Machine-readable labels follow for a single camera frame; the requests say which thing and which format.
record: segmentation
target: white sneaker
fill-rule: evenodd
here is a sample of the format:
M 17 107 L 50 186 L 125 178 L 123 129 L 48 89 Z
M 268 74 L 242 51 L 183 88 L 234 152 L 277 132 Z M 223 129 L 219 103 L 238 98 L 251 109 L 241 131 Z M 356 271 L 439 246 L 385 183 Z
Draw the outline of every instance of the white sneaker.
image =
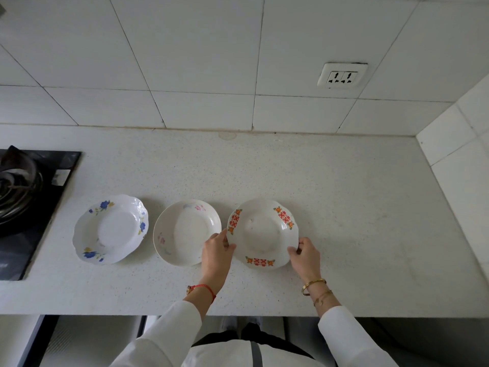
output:
M 238 330 L 238 317 L 228 316 L 223 317 L 221 321 L 221 332 L 229 331 L 229 330 Z
M 248 324 L 248 323 L 257 324 L 261 330 L 262 326 L 263 326 L 263 317 L 246 317 L 246 324 Z

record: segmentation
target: red string bracelet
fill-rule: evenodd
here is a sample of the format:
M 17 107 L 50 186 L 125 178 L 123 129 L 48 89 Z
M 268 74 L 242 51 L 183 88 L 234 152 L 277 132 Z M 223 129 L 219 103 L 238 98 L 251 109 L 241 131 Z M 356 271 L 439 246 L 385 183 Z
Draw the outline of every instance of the red string bracelet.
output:
M 212 291 L 212 289 L 211 289 L 209 286 L 205 285 L 205 284 L 200 284 L 200 285 L 195 285 L 195 286 L 187 286 L 187 295 L 188 295 L 189 293 L 191 293 L 191 292 L 192 292 L 192 290 L 193 290 L 194 288 L 196 288 L 196 287 L 205 287 L 207 290 L 211 291 L 211 295 L 212 295 L 212 302 L 214 302 L 214 300 L 215 300 L 215 298 L 216 298 L 216 295 L 214 295 L 214 291 Z

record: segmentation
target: white ceramic plate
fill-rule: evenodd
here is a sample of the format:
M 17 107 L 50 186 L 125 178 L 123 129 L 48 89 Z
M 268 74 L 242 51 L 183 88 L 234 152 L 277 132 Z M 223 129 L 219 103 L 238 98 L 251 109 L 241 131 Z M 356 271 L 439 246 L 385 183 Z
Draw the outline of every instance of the white ceramic plate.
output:
M 273 270 L 289 262 L 287 247 L 299 245 L 299 228 L 280 203 L 255 199 L 231 214 L 227 240 L 236 244 L 234 256 L 248 267 Z
M 177 266 L 199 264 L 202 245 L 214 233 L 221 232 L 216 210 L 200 200 L 180 201 L 161 213 L 153 231 L 158 255 Z
M 113 264 L 132 253 L 148 232 L 148 211 L 136 197 L 121 194 L 90 207 L 75 225 L 73 246 L 83 261 Z

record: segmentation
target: person's left hand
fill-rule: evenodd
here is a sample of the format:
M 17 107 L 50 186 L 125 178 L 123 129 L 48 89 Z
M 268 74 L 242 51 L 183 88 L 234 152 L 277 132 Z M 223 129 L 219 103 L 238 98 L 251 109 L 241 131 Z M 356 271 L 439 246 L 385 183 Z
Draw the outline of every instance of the person's left hand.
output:
M 211 235 L 202 249 L 202 280 L 199 283 L 208 285 L 215 295 L 224 286 L 236 248 L 235 244 L 228 244 L 226 232 L 225 228 L 221 233 Z

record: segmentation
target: white shirt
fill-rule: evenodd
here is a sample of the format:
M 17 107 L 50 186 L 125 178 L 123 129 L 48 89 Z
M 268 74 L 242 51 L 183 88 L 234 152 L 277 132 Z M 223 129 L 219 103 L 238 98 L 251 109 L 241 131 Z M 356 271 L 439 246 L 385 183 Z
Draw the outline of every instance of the white shirt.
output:
M 190 303 L 174 303 L 140 338 L 134 340 L 112 367 L 253 366 L 251 343 L 231 340 L 191 347 L 202 321 Z M 339 367 L 394 367 L 397 364 L 370 338 L 344 306 L 329 309 L 319 321 Z M 319 362 L 268 345 L 259 345 L 264 367 L 322 366 Z

